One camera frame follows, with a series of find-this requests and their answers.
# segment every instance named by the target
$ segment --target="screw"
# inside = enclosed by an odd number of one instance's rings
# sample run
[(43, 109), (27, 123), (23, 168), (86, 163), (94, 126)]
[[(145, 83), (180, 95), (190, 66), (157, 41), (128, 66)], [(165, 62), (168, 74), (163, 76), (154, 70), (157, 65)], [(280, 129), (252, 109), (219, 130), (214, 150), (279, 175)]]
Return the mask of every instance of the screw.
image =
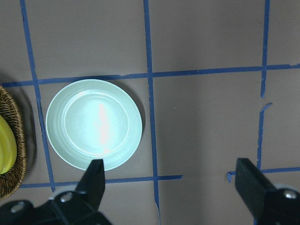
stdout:
[(68, 202), (72, 199), (73, 197), (73, 194), (72, 192), (67, 192), (66, 194), (64, 194), (61, 198), (60, 198), (60, 201), (62, 203), (65, 203), (65, 202)]
[(24, 202), (18, 202), (18, 204), (14, 205), (11, 209), (11, 213), (16, 213), (18, 211), (21, 211), (24, 208)]
[(292, 190), (285, 190), (283, 194), (285, 195), (286, 198), (289, 198), (289, 199), (297, 198), (297, 193)]

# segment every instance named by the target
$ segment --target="brown woven basket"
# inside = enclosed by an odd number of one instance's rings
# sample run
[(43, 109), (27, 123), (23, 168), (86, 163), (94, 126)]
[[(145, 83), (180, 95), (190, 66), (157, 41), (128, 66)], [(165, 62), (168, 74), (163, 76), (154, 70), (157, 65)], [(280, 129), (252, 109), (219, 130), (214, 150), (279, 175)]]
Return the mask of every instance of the brown woven basket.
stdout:
[(0, 175), (0, 200), (11, 196), (21, 185), (26, 172), (26, 149), (23, 123), (18, 106), (7, 90), (0, 85), (0, 115), (12, 129), (17, 144), (14, 166)]

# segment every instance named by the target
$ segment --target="round plate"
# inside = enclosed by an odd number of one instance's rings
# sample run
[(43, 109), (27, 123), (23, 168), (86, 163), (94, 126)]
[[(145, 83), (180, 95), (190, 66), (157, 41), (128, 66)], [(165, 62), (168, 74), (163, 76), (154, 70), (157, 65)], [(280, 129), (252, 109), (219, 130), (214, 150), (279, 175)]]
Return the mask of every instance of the round plate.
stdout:
[(46, 131), (56, 153), (86, 170), (102, 158), (105, 170), (126, 162), (142, 136), (142, 120), (132, 98), (118, 86), (82, 80), (60, 90), (46, 115)]

